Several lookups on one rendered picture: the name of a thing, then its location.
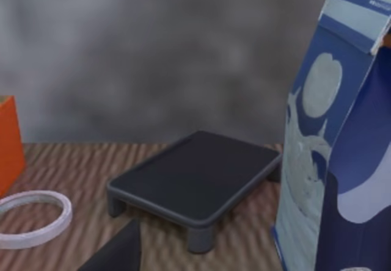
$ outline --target black object in foreground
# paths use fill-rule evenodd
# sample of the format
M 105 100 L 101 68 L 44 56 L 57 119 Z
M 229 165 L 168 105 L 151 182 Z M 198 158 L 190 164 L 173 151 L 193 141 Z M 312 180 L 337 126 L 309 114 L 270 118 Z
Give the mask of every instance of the black object in foreground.
M 140 224 L 132 220 L 78 271 L 139 271 L 140 264 Z
M 199 131 L 108 183 L 108 210 L 126 203 L 188 229 L 188 250 L 213 248 L 213 225 L 280 164 L 281 155 Z

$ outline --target blue carton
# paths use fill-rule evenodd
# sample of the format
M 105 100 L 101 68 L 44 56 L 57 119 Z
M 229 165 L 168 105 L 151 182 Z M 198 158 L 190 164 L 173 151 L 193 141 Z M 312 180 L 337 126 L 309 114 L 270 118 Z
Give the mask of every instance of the blue carton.
M 288 95 L 287 271 L 391 270 L 391 0 L 326 0 Z

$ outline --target wooden table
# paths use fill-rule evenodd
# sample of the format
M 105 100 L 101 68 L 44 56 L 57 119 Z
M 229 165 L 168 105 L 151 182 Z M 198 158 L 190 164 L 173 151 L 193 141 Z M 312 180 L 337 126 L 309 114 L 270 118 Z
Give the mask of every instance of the wooden table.
M 52 241 L 27 250 L 0 250 L 0 271 L 75 271 L 132 217 L 141 218 L 141 271 L 280 271 L 270 235 L 279 185 L 263 182 L 219 224 L 216 246 L 205 255 L 186 249 L 185 231 L 163 219 L 131 209 L 116 219 L 106 210 L 105 186 L 165 145 L 26 144 L 27 169 L 9 191 L 55 190 L 73 203 L 70 227 Z M 281 146 L 273 146 L 281 151 Z M 55 206 L 30 204 L 6 213 L 0 232 L 20 233 L 47 225 Z

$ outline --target blue and white carton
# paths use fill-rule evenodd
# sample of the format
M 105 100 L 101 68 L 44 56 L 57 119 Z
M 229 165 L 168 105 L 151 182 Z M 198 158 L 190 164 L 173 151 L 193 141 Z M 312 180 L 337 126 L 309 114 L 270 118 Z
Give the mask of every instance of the blue and white carton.
M 391 270 L 387 36 L 391 0 L 326 0 L 288 95 L 273 229 L 286 271 Z

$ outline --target blurry background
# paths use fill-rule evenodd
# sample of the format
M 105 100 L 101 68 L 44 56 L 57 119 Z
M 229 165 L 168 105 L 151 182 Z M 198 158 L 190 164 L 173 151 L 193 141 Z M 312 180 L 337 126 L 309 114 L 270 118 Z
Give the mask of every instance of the blurry background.
M 281 142 L 324 0 L 0 0 L 24 142 Z

